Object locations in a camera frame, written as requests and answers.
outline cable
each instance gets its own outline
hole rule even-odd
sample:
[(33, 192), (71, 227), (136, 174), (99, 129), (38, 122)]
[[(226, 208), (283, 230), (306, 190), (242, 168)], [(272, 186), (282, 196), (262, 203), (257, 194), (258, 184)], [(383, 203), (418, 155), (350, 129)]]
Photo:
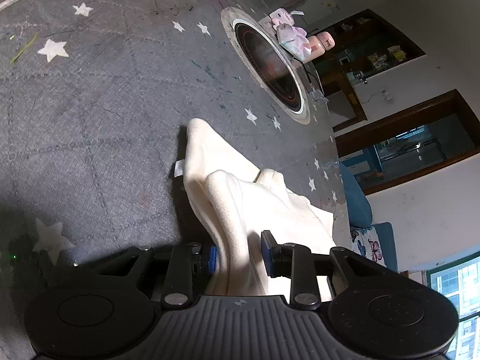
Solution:
[(306, 73), (310, 74), (310, 75), (315, 79), (315, 81), (317, 81), (317, 84), (318, 84), (318, 86), (320, 87), (320, 92), (322, 92), (322, 96), (325, 97), (325, 92), (323, 91), (323, 86), (322, 86), (322, 83), (321, 83), (320, 79), (317, 78), (317, 77), (315, 76), (315, 74), (309, 72), (309, 70), (305, 67), (305, 65), (303, 64), (302, 61), (300, 61), (298, 58), (295, 58), (293, 55), (292, 55), (292, 58), (293, 58), (294, 60), (299, 61), (300, 64), (301, 64), (301, 66), (303, 67), (303, 70), (304, 70)]
[(362, 102), (360, 101), (360, 99), (358, 100), (358, 102), (359, 102), (360, 104), (366, 104), (366, 103), (368, 103), (368, 102), (371, 100), (372, 97), (374, 97), (374, 96), (376, 96), (376, 95), (379, 95), (380, 93), (383, 93), (383, 96), (385, 97), (385, 93), (386, 93), (386, 92), (387, 92), (387, 91), (384, 89), (383, 91), (380, 91), (380, 92), (377, 92), (377, 93), (374, 93), (373, 95), (371, 95), (366, 102), (362, 103)]

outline circular pad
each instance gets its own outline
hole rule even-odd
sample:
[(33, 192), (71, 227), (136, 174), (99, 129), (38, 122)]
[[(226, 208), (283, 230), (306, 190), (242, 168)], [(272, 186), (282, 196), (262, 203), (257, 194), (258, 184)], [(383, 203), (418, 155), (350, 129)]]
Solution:
[(347, 288), (328, 307), (340, 341), (377, 359), (426, 358), (446, 350), (458, 327), (457, 311), (447, 298), (420, 285), (388, 289), (383, 276), (368, 279), (379, 280), (380, 288)]
[(51, 289), (29, 304), (25, 328), (37, 353), (90, 359), (135, 344), (154, 315), (151, 301), (135, 288)]

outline metal screw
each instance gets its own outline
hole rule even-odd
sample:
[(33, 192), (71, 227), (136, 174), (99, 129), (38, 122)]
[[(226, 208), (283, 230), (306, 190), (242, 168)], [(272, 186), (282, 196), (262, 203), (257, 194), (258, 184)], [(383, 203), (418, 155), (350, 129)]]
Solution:
[(202, 244), (200, 242), (189, 242), (188, 246), (191, 247), (192, 254), (199, 254), (202, 250)]
[(298, 294), (296, 297), (294, 297), (294, 300), (299, 304), (304, 304), (308, 306), (318, 302), (318, 298), (316, 297), (316, 295), (308, 294), (306, 292)]
[(165, 302), (171, 304), (172, 306), (181, 306), (188, 301), (188, 297), (179, 292), (174, 292), (173, 294), (168, 294), (165, 296)]

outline pink plastic bag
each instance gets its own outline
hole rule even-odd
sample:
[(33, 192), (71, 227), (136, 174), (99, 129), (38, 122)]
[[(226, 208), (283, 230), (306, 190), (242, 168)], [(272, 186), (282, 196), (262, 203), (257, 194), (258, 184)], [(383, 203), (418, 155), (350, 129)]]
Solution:
[(279, 8), (276, 11), (273, 11), (270, 14), (270, 17), (272, 18), (274, 30), (276, 30), (280, 24), (288, 24), (290, 26), (293, 26), (295, 24), (292, 15), (283, 8)]
[(292, 27), (288, 24), (277, 26), (278, 43), (300, 61), (304, 61), (311, 53), (306, 35), (307, 32), (300, 27)]

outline sofa cushion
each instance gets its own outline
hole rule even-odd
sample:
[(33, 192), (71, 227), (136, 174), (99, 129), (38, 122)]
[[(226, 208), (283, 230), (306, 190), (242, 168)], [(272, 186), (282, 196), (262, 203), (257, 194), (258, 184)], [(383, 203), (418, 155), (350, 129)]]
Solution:
[(389, 222), (377, 223), (375, 230), (377, 230), (378, 241), (382, 248), (386, 267), (398, 272), (397, 250), (395, 249), (392, 224)]
[(370, 227), (350, 227), (350, 236), (352, 237), (352, 250), (374, 263), (386, 266), (382, 253), (382, 245), (378, 238), (375, 226)]
[(371, 207), (354, 175), (342, 163), (340, 172), (343, 178), (346, 207), (349, 212), (349, 222), (355, 227), (370, 227), (373, 221)]

